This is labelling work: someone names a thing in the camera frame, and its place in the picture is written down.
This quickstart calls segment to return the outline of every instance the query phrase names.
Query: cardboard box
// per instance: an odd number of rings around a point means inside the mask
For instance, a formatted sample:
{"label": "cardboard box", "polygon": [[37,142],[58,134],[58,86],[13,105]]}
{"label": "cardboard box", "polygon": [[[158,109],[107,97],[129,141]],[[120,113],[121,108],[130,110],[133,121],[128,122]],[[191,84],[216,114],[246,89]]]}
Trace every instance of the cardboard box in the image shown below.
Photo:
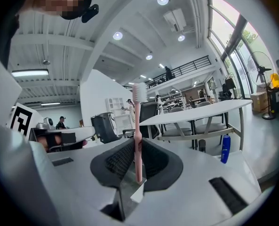
{"label": "cardboard box", "polygon": [[268,108],[267,92],[258,92],[250,95],[252,100],[252,110],[256,112],[263,112]]}

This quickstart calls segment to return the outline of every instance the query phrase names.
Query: toothbrush handle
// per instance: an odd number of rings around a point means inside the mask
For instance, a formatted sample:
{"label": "toothbrush handle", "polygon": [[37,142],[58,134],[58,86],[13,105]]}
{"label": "toothbrush handle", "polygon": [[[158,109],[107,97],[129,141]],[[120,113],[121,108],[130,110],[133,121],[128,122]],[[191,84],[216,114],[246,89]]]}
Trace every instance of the toothbrush handle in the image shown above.
{"label": "toothbrush handle", "polygon": [[134,151],[135,151],[135,175],[136,181],[140,183],[143,180],[143,161],[141,158],[143,136],[139,130],[140,103],[135,104],[135,134],[134,134]]}

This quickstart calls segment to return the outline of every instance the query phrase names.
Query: woman in white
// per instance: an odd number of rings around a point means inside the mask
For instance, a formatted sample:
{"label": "woman in white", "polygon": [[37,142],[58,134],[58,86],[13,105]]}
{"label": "woman in white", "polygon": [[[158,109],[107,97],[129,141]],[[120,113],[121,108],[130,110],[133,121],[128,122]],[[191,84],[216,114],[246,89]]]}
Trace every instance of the woman in white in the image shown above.
{"label": "woman in white", "polygon": [[163,114],[163,102],[161,101],[161,96],[157,95],[156,96],[156,102],[158,104],[158,109],[159,109],[159,114]]}
{"label": "woman in white", "polygon": [[129,107],[129,109],[125,109],[125,110],[130,111],[130,115],[131,115],[133,124],[135,124],[135,107],[134,107],[134,104],[133,104],[131,99],[129,99],[127,102],[130,105],[130,107]]}

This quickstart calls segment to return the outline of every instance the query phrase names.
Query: black railing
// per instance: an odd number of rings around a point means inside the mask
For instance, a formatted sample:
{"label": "black railing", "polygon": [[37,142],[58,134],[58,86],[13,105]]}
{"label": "black railing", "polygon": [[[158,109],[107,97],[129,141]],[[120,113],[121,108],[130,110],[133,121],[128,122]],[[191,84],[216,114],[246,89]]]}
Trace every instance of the black railing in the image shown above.
{"label": "black railing", "polygon": [[[208,55],[204,56],[202,58],[198,58],[194,61],[191,61],[187,64],[184,64],[182,66],[179,66],[173,70],[172,72],[172,79],[179,77],[181,75],[187,74],[189,72],[201,69],[203,67],[211,65]],[[146,82],[145,84],[147,85],[147,89],[154,87],[156,85],[162,84],[166,81],[170,80],[169,78],[166,77],[166,73],[163,73],[155,78],[153,78],[151,81]]]}

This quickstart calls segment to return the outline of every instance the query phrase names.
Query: air conditioner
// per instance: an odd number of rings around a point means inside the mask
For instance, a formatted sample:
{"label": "air conditioner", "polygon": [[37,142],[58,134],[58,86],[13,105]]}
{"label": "air conditioner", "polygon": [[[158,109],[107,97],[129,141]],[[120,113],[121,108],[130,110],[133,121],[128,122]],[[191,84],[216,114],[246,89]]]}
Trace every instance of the air conditioner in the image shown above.
{"label": "air conditioner", "polygon": [[184,30],[186,26],[186,21],[181,8],[169,11],[164,15],[165,20],[170,26],[172,32],[180,32]]}

